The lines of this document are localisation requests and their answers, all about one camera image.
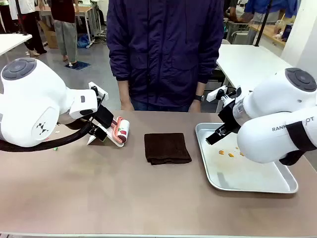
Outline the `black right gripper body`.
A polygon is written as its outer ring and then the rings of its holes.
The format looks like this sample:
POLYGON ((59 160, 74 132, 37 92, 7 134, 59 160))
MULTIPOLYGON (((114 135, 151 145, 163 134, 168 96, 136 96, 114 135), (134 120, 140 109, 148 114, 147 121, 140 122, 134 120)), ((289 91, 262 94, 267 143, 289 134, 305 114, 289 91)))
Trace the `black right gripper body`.
POLYGON ((233 115, 233 107, 235 102, 230 102, 228 105, 223 107, 223 109, 219 112, 218 117, 223 121, 223 123, 230 123, 233 125, 233 130, 239 130, 240 125, 236 121, 233 115))

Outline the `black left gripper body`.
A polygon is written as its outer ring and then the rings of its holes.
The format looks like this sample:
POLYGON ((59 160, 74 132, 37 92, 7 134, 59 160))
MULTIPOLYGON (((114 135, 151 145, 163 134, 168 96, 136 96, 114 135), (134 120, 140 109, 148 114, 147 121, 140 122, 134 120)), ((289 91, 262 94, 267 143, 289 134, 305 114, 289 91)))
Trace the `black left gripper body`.
POLYGON ((113 122, 113 114, 104 106, 99 106, 95 113, 95 120, 98 121, 104 128, 111 127, 113 122))

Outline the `person's right hand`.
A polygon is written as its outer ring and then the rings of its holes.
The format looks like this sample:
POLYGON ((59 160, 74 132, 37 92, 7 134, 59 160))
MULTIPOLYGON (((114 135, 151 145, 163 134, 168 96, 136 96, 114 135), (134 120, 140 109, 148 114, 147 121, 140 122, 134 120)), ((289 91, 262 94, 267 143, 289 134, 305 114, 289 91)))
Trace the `person's right hand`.
POLYGON ((131 100, 129 97, 128 98, 121 98, 120 102, 121 102, 121 110, 124 110, 124 111, 133 111, 134 110, 133 104, 131 103, 131 100))

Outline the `person's left hand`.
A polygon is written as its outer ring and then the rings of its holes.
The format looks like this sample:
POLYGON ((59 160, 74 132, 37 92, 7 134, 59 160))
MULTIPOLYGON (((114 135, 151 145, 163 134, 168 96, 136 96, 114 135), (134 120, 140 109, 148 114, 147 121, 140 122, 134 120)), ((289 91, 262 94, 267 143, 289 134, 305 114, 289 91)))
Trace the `person's left hand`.
POLYGON ((200 113, 201 112, 201 101, 193 100, 188 110, 189 113, 200 113))

